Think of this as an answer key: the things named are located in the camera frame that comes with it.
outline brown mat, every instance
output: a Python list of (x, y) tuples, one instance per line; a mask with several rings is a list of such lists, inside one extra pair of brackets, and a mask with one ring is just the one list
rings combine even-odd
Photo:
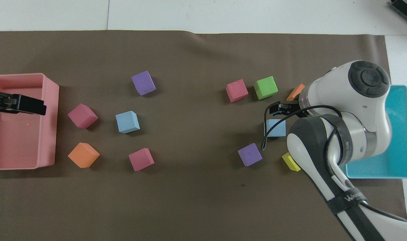
[[(248, 168), (237, 150), (260, 144), (268, 104), (357, 59), (388, 70), (384, 37), (0, 32), (0, 74), (60, 86), (55, 165), (0, 171), (0, 240), (349, 240), (305, 173), (283, 163), (285, 138)], [(144, 70), (157, 90), (139, 96), (130, 77)], [(271, 75), (279, 92), (258, 101), (252, 85)], [(241, 78), (250, 94), (231, 104), (226, 84)], [(79, 103), (99, 116), (88, 130), (67, 117)], [(115, 114), (130, 110), (141, 130), (119, 133)], [(78, 142), (101, 153), (90, 168), (67, 157)], [(141, 148), (155, 165), (134, 172), (128, 154)], [(352, 181), (406, 217), (401, 180)]]

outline white table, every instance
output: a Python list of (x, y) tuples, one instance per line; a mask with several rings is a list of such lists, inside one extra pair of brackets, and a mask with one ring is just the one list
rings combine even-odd
[[(393, 84), (407, 86), (407, 21), (388, 0), (9, 0), (2, 30), (186, 30), (386, 35)], [(407, 210), (407, 179), (403, 180)]]

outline pink bin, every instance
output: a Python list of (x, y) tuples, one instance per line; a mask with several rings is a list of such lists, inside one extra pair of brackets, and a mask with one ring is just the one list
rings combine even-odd
[(46, 115), (0, 112), (0, 170), (55, 163), (59, 86), (41, 73), (0, 75), (0, 92), (44, 100)]

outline cube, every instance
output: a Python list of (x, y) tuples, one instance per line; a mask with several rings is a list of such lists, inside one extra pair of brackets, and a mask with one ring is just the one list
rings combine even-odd
[(288, 166), (288, 168), (290, 168), (291, 171), (300, 171), (301, 170), (300, 167), (293, 160), (293, 158), (291, 157), (289, 152), (287, 152), (286, 154), (283, 154), (282, 158), (285, 161), (285, 164)]
[(68, 113), (68, 117), (70, 117), (78, 128), (83, 129), (88, 128), (98, 119), (98, 116), (96, 116), (87, 105), (83, 104), (78, 105), (74, 110)]
[(154, 160), (148, 148), (143, 148), (129, 155), (134, 171), (139, 171), (147, 166), (153, 165)]
[(78, 143), (68, 157), (80, 168), (90, 167), (99, 157), (99, 153), (88, 143)]
[(231, 103), (244, 99), (248, 95), (248, 90), (243, 79), (228, 84), (226, 86), (226, 91)]
[(116, 115), (117, 127), (121, 133), (129, 133), (140, 129), (138, 117), (133, 111)]
[[(276, 123), (278, 123), (280, 119), (267, 119), (266, 120), (266, 131), (268, 131), (272, 126), (274, 126)], [(286, 136), (286, 127), (285, 127), (285, 121), (281, 122), (278, 124), (270, 133), (267, 137), (283, 137)]]
[(245, 166), (251, 166), (252, 164), (263, 159), (255, 143), (249, 144), (248, 146), (240, 149), (238, 154)]
[(147, 70), (132, 76), (132, 82), (135, 85), (135, 89), (137, 89), (137, 92), (141, 96), (150, 93), (156, 89), (153, 80), (151, 79), (151, 76)]
[(291, 94), (287, 97), (287, 101), (293, 101), (296, 96), (305, 88), (303, 84), (299, 84), (296, 88), (291, 91)]
[(254, 89), (259, 100), (268, 98), (278, 92), (273, 76), (258, 80), (254, 84)]

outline yellow block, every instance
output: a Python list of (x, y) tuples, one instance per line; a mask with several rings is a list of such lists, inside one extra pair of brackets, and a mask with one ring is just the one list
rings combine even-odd
[(291, 171), (300, 171), (300, 167), (297, 166), (296, 162), (292, 159), (290, 156), (290, 153), (287, 152), (286, 154), (283, 154), (282, 156), (283, 160), (285, 161), (285, 164), (290, 168)]

